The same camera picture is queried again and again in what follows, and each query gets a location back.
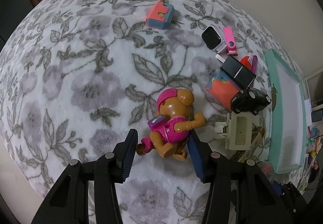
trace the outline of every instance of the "pink helmet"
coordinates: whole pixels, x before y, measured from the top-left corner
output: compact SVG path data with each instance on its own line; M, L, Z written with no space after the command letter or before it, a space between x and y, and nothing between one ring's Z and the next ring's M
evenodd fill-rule
M176 97L177 96L177 89L176 88L169 88L164 91L159 95L157 99L157 108L159 111L159 107L164 102L167 98L169 97Z

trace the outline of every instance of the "red plastic item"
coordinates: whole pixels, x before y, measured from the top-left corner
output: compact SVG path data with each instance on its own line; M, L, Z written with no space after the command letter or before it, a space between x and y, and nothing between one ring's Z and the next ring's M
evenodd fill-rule
M247 67L249 70L251 70L252 66L252 59L250 56L245 56L241 59L240 63L242 63L245 67Z

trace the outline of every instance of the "cable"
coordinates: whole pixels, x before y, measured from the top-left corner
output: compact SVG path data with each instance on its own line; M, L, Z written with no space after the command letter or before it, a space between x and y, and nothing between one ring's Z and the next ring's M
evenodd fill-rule
M4 38L0 35L0 39L4 42L4 44L6 43L6 41L4 40Z

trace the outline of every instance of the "toy dog head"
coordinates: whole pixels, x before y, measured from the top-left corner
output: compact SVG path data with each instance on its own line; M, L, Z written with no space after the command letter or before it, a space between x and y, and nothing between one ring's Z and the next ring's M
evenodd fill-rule
M188 89L166 89L157 99L157 115L162 114L170 118L184 116L188 119L191 115L193 102L194 95Z

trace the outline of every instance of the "metal screw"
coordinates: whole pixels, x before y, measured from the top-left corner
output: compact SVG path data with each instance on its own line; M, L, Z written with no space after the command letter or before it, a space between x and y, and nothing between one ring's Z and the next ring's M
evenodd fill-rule
M220 153L217 153L217 152L212 152L211 153L211 157L213 157L213 158L220 158Z
M254 166L256 163L252 159L247 160L247 165Z
M108 152L108 153L105 154L105 158L106 159L111 159L113 157L114 157L114 153L113 152Z
M71 166L75 166L78 162L79 162L79 161L78 161L77 159L72 159L72 160L69 162L69 164L70 164Z

